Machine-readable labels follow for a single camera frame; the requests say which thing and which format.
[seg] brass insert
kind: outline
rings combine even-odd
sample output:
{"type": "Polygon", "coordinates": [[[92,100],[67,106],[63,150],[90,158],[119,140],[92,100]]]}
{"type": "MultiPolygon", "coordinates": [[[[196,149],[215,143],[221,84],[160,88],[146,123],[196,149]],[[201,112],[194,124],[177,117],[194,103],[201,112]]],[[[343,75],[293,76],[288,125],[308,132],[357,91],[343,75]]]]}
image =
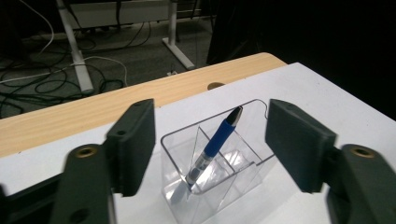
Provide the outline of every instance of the brass insert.
{"type": "Polygon", "coordinates": [[[97,150],[98,149],[96,147],[82,147],[77,151],[76,157],[87,158],[94,155],[97,152],[97,150]]]}
{"type": "Polygon", "coordinates": [[[353,154],[364,158],[371,159],[375,156],[375,154],[371,150],[368,150],[366,148],[354,147],[350,150],[352,151],[353,154]]]}

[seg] black cable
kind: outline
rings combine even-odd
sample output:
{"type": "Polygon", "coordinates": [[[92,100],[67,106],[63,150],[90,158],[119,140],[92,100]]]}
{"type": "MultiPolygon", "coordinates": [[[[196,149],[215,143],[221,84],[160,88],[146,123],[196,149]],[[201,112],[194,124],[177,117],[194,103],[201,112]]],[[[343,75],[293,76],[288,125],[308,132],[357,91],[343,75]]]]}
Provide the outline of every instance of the black cable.
{"type": "Polygon", "coordinates": [[[145,25],[145,22],[142,23],[142,25],[140,26],[139,30],[136,32],[136,34],[134,35],[134,37],[123,47],[118,47],[118,48],[112,48],[112,49],[94,49],[94,50],[83,50],[82,52],[84,54],[93,54],[93,53],[104,53],[104,52],[110,52],[113,50],[120,50],[120,49],[129,49],[129,48],[134,48],[134,47],[138,47],[141,46],[143,44],[145,44],[149,38],[151,37],[151,23],[148,22],[148,36],[146,37],[146,39],[137,45],[132,45],[131,44],[136,40],[136,38],[139,36],[139,34],[141,33],[143,26],[145,25]]]}

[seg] pen tip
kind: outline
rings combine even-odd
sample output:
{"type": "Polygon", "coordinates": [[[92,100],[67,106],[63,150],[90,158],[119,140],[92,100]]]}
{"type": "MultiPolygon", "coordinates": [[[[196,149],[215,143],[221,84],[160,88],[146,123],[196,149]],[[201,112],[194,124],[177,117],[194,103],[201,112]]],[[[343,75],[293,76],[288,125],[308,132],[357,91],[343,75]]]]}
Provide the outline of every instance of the pen tip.
{"type": "Polygon", "coordinates": [[[231,112],[231,114],[227,117],[227,122],[232,126],[236,126],[239,118],[241,117],[243,107],[240,105],[231,112]]]}

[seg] floor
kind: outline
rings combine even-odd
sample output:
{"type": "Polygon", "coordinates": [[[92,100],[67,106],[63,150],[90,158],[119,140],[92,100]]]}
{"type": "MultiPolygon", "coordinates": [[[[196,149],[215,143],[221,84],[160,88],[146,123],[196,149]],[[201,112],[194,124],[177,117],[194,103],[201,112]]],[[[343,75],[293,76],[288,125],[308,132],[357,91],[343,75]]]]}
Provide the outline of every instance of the floor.
{"type": "MultiPolygon", "coordinates": [[[[95,88],[93,95],[167,77],[169,73],[186,72],[162,42],[168,37],[167,32],[167,21],[124,25],[120,31],[110,27],[78,32],[78,45],[95,88]]],[[[210,19],[178,20],[177,33],[177,46],[197,68],[206,66],[212,36],[210,19]]],[[[9,69],[0,70],[1,119],[89,97],[80,94],[65,35],[57,34],[40,53],[49,39],[50,35],[24,39],[33,62],[14,63],[9,69]],[[9,81],[24,77],[29,78],[9,81]]],[[[0,61],[0,68],[8,65],[9,62],[0,61]]]]}

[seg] white table leg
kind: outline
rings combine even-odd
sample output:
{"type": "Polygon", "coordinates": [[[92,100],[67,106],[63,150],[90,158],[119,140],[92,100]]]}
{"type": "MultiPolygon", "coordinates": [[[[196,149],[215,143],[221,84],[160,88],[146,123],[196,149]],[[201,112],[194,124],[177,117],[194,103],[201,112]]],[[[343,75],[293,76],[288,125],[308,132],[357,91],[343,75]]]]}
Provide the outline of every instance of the white table leg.
{"type": "Polygon", "coordinates": [[[81,93],[90,94],[93,92],[93,85],[91,82],[90,74],[88,73],[87,66],[83,60],[81,51],[78,49],[77,41],[73,34],[73,29],[67,18],[67,8],[64,6],[63,0],[56,0],[59,13],[61,14],[64,30],[66,31],[67,39],[69,40],[70,48],[72,50],[73,62],[76,69],[79,87],[81,93]]]}
{"type": "Polygon", "coordinates": [[[163,39],[163,43],[172,53],[183,63],[188,70],[195,68],[189,58],[176,46],[176,23],[177,23],[177,2],[169,0],[169,37],[163,39]]]}

